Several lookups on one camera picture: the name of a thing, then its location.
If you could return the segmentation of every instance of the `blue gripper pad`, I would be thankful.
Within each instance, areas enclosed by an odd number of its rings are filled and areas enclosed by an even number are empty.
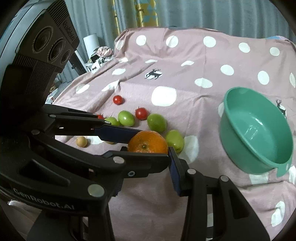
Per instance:
[[[177,194],[180,196],[181,195],[181,184],[180,184],[180,176],[179,176],[179,172],[177,170],[176,164],[175,164],[175,160],[174,157],[171,153],[171,151],[169,150],[168,155],[171,159],[171,164],[169,165],[169,170],[170,170],[170,177],[172,179],[172,183],[174,186],[174,190],[177,192]]]

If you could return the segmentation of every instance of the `red cherry tomato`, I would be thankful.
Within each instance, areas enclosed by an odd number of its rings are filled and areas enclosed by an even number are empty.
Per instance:
[[[98,119],[102,119],[102,120],[104,120],[105,117],[104,117],[104,115],[98,115]]]
[[[138,108],[136,109],[135,115],[139,120],[143,121],[147,119],[148,112],[145,108]]]
[[[113,97],[113,103],[114,104],[119,105],[119,104],[122,104],[122,102],[123,102],[123,98],[120,95],[115,95]]]

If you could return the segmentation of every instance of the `mandarin orange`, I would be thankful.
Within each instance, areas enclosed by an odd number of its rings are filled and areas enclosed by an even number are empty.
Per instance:
[[[128,143],[128,151],[168,154],[168,144],[156,131],[140,131]]]

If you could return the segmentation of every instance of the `green bowl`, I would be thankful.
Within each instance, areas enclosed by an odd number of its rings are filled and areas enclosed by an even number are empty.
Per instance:
[[[262,174],[291,166],[293,137],[286,118],[258,92],[235,87],[224,97],[220,139],[230,159],[244,172]]]

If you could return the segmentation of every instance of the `polka dot fabric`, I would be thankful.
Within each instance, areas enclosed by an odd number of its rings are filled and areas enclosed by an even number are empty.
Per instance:
[[[105,117],[117,118],[122,110],[134,113],[138,106],[162,114],[168,121],[167,131],[177,129],[185,137],[179,157],[206,176],[229,176],[273,239],[295,209],[296,156],[280,178],[276,170],[261,175],[244,173],[226,155],[219,139],[219,123],[224,94],[242,86],[264,94],[277,105],[294,131],[296,56],[292,43],[232,37],[208,29],[139,28],[122,32],[114,51],[113,60],[95,73],[79,76],[55,104]],[[125,100],[122,105],[113,104],[117,94]],[[133,127],[149,129],[146,121],[136,121]],[[57,138],[79,148],[76,137]],[[123,146],[107,144],[98,137],[86,138],[89,145],[79,149],[92,154]],[[120,226],[115,230],[117,238],[129,239],[128,234],[133,233],[135,240],[153,236],[153,240],[177,241],[186,200],[176,196],[165,170],[125,181],[120,194],[110,201],[110,212],[113,224]],[[131,212],[137,213],[137,219]]]

